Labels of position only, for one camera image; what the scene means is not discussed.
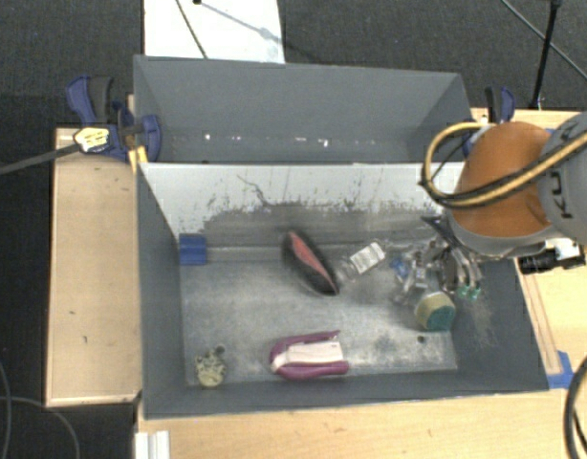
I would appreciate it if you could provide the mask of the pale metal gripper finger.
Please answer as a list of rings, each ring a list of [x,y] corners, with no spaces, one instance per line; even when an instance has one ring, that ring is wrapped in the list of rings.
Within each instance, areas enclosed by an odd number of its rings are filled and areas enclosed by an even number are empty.
[[[392,300],[399,305],[409,305],[414,284],[408,278],[394,276]]]
[[[435,278],[430,269],[417,268],[413,271],[413,274],[412,297],[414,299],[421,299],[435,292]]]

